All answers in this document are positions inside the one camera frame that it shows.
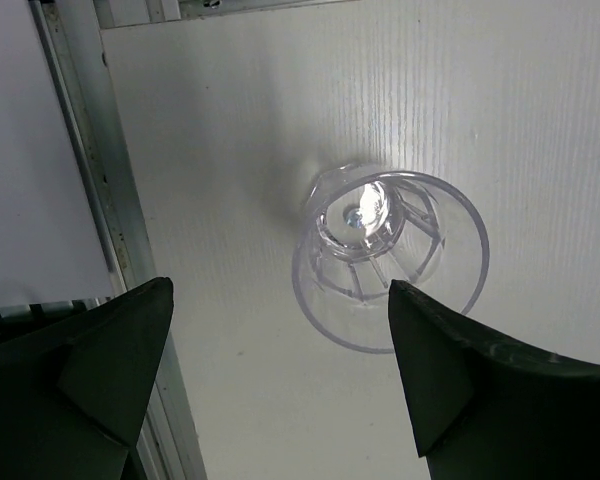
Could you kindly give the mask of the clear drinking glass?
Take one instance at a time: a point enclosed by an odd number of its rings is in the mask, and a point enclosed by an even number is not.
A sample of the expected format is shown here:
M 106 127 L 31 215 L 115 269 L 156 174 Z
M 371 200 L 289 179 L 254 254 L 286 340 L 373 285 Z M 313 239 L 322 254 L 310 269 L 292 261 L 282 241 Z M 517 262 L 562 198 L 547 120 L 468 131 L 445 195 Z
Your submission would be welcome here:
M 292 285 L 310 324 L 344 348 L 393 353 L 393 281 L 468 314 L 487 280 L 490 244 L 476 207 L 429 174 L 377 164 L 320 174 L 292 258 Z

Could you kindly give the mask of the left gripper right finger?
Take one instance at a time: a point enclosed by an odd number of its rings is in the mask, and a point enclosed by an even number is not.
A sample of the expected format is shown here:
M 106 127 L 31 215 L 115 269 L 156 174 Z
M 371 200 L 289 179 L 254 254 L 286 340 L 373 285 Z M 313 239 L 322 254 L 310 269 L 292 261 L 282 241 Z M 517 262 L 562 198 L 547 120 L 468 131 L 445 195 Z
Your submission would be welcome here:
M 434 479 L 600 479 L 600 365 L 552 353 L 393 281 L 388 321 Z

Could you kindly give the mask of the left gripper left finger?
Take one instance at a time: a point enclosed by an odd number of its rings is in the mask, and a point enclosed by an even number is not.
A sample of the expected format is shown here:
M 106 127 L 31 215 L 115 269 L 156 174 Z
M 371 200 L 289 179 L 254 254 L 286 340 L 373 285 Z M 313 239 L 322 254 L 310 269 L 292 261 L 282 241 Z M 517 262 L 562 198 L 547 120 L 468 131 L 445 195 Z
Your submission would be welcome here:
M 157 277 L 85 312 L 0 334 L 0 479 L 120 479 L 169 333 Z

